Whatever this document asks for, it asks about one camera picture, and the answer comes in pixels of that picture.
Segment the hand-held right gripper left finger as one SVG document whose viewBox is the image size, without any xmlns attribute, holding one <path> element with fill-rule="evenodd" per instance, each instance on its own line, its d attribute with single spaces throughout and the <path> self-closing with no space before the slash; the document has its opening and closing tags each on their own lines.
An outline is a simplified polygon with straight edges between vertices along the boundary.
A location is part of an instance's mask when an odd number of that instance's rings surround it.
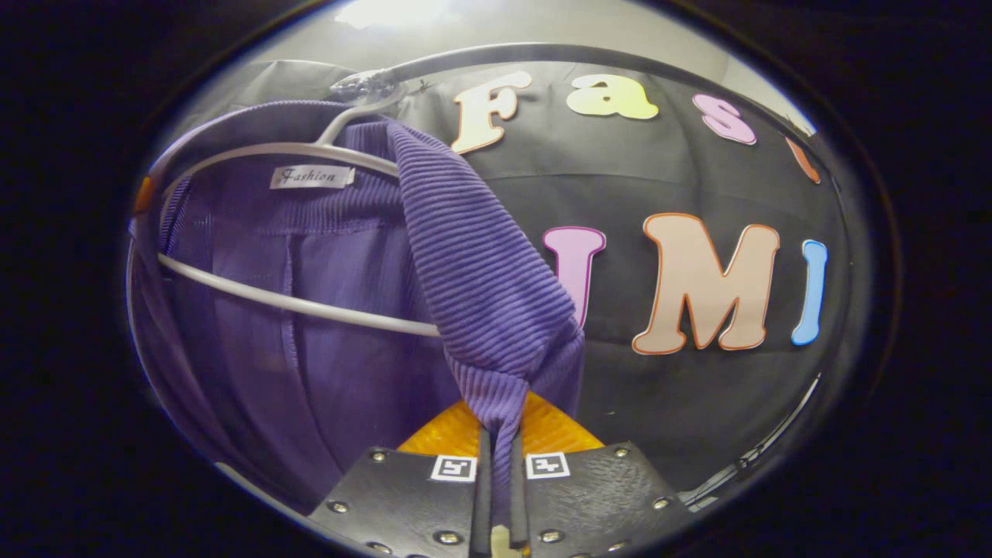
<svg viewBox="0 0 992 558">
<path fill-rule="evenodd" d="M 366 449 L 309 515 L 385 558 L 491 558 L 491 438 L 467 403 Z"/>
</svg>

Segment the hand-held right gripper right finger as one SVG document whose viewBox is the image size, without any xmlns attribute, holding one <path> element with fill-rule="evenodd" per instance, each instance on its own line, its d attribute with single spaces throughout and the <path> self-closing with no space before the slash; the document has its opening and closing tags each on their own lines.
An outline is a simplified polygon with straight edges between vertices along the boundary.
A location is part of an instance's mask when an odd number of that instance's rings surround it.
<svg viewBox="0 0 992 558">
<path fill-rule="evenodd" d="M 630 441 L 602 443 L 535 393 L 511 448 L 509 546 L 523 558 L 607 558 L 676 536 L 691 511 Z"/>
</svg>

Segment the purple ribbed shirt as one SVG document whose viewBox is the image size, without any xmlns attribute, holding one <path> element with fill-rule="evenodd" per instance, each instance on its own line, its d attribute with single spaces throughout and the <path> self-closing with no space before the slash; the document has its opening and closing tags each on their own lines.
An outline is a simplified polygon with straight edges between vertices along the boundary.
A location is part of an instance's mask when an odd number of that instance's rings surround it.
<svg viewBox="0 0 992 558">
<path fill-rule="evenodd" d="M 272 102 L 216 118 L 160 156 L 134 215 L 129 319 L 170 419 L 223 463 L 311 512 L 372 446 L 397 448 L 458 401 L 493 436 L 492 513 L 509 517 L 528 393 L 577 409 L 584 333 L 553 270 L 493 191 L 442 141 L 390 118 L 336 145 L 393 162 L 320 179 L 312 157 L 192 164 L 237 147 L 318 139 L 345 105 Z M 326 320 L 187 279 L 158 254 L 316 303 L 428 322 L 439 338 Z"/>
</svg>

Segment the white plastic hanger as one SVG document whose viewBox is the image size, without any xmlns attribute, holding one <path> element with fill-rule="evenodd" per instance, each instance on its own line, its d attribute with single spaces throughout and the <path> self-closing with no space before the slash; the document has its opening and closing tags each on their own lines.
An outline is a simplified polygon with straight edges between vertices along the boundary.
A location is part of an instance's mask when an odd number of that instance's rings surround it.
<svg viewBox="0 0 992 558">
<path fill-rule="evenodd" d="M 322 134 L 320 134 L 318 139 L 315 139 L 313 142 L 257 143 L 226 150 L 219 154 L 206 157 L 202 161 L 183 169 L 183 172 L 177 174 L 174 179 L 169 180 L 169 183 L 167 183 L 167 190 L 174 190 L 174 188 L 176 188 L 183 180 L 194 176 L 194 174 L 201 172 L 212 165 L 243 157 L 263 155 L 307 156 L 322 160 L 339 161 L 341 163 L 350 164 L 351 166 L 354 166 L 354 168 L 365 168 L 366 170 L 387 174 L 388 176 L 396 177 L 397 179 L 397 177 L 399 177 L 399 169 L 395 163 L 358 150 L 336 147 L 333 145 L 333 141 L 336 140 L 336 137 L 341 133 L 341 131 L 343 131 L 344 128 L 347 127 L 347 125 L 352 121 L 369 115 L 378 115 L 387 107 L 396 105 L 402 98 L 404 98 L 405 95 L 406 88 L 403 84 L 393 84 L 391 85 L 390 91 L 387 92 L 387 95 L 382 96 L 382 98 L 377 99 L 375 102 L 368 103 L 368 105 L 348 106 L 343 113 L 340 113 L 338 116 L 333 117 L 333 120 L 330 120 L 330 123 L 327 125 L 325 130 L 323 130 Z M 162 253 L 158 254 L 158 260 L 159 264 L 163 264 L 166 268 L 169 268 L 171 271 L 176 272 L 178 275 L 181 275 L 187 279 L 191 279 L 192 281 L 201 283 L 221 292 L 234 295 L 236 297 L 241 297 L 242 299 L 258 301 L 258 303 L 273 306 L 275 308 L 282 308 L 283 310 L 288 310 L 303 315 L 315 315 L 315 317 L 325 320 L 347 322 L 347 324 L 359 326 L 369 326 L 373 329 L 382 329 L 382 331 L 411 333 L 412 335 L 428 336 L 429 338 L 439 338 L 440 336 L 439 329 L 437 329 L 435 325 L 429 324 L 428 322 L 415 322 L 392 318 L 387 315 L 363 313 L 361 311 L 351 310 L 351 308 L 329 306 L 316 303 L 316 301 L 308 301 L 288 295 L 282 295 L 273 291 L 266 291 L 264 289 L 251 287 L 230 279 L 225 279 L 219 275 L 199 270 L 198 268 L 191 267 L 187 264 L 181 263 L 180 261 L 174 260 L 173 258 L 167 257 L 167 255 Z"/>
</svg>

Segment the black clothes rack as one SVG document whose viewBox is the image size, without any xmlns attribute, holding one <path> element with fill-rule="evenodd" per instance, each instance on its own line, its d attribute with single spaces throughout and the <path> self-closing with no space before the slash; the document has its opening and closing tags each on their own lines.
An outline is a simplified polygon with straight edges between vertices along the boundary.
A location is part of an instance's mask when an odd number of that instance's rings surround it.
<svg viewBox="0 0 992 558">
<path fill-rule="evenodd" d="M 702 122 L 717 136 L 733 142 L 753 145 L 757 135 L 745 123 L 742 107 L 772 118 L 765 107 L 739 93 L 719 86 L 713 81 L 666 64 L 662 61 L 637 56 L 637 54 L 607 50 L 603 47 L 570 45 L 570 43 L 494 43 L 494 45 L 467 47 L 461 50 L 432 54 L 422 59 L 407 61 L 399 66 L 379 68 L 348 75 L 330 86 L 329 100 L 351 102 L 377 91 L 396 88 L 411 79 L 428 74 L 446 73 L 458 68 L 509 64 L 518 61 L 575 61 L 582 64 L 599 64 L 658 75 L 681 84 L 704 88 L 692 98 L 692 105 L 699 110 Z M 659 109 L 647 98 L 644 88 L 629 78 L 612 74 L 582 75 L 573 80 L 573 92 L 567 96 L 567 105 L 577 114 L 592 116 L 620 115 L 634 120 L 648 120 L 659 114 Z"/>
</svg>

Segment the black backdrop cloth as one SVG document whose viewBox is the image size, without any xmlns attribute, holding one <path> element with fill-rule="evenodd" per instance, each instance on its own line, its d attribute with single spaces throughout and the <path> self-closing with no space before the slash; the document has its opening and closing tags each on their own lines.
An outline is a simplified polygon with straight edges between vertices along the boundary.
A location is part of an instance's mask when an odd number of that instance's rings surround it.
<svg viewBox="0 0 992 558">
<path fill-rule="evenodd" d="M 573 80 L 595 74 L 637 82 L 658 116 L 575 113 Z M 208 86 L 164 153 L 242 109 L 347 109 L 327 95 L 348 75 L 318 61 L 248 64 Z M 567 416 L 602 442 L 634 442 L 694 497 L 740 483 L 804 434 L 846 368 L 853 238 L 839 184 L 801 135 L 742 107 L 755 144 L 723 139 L 692 105 L 704 88 L 597 64 L 506 64 L 403 85 L 397 105 L 362 118 L 390 118 L 460 155 L 573 300 L 584 360 Z"/>
</svg>

